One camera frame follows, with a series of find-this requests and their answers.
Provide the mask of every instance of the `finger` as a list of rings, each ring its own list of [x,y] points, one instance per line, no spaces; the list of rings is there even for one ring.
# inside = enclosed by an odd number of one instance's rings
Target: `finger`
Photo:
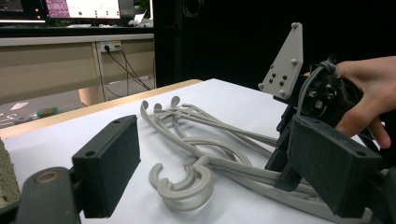
[[[349,137],[360,133],[378,116],[375,102],[363,96],[357,105],[344,114],[335,129]]]
[[[390,147],[390,137],[381,123],[379,117],[375,118],[369,125],[369,131],[375,141],[379,144],[381,148]]]

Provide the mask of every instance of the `gray textured object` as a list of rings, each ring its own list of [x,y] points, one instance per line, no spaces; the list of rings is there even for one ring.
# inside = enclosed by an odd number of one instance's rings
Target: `gray textured object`
[[[0,138],[0,208],[17,202],[21,192],[14,173],[14,168]]]

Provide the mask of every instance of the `green object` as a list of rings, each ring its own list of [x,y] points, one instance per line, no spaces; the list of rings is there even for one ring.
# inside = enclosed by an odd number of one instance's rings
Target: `green object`
[[[8,152],[0,139],[0,208],[21,199],[21,192]]]
[[[49,116],[57,115],[59,113],[58,107],[40,109],[37,111],[37,117],[43,119]]]

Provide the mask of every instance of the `monitor screen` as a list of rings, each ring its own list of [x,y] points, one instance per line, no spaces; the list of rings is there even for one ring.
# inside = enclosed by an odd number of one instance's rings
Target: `monitor screen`
[[[118,0],[45,0],[48,19],[119,19]]]
[[[44,23],[40,0],[0,0],[0,23]]]

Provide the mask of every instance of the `floor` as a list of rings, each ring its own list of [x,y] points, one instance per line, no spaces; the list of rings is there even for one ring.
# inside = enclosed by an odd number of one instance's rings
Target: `floor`
[[[152,90],[156,87],[155,77],[140,79],[147,88]],[[110,101],[146,91],[147,88],[129,79],[110,83],[106,85],[105,91],[107,100]],[[60,114],[82,107],[85,105],[79,100],[78,90],[0,105],[0,129],[39,119],[43,114]]]

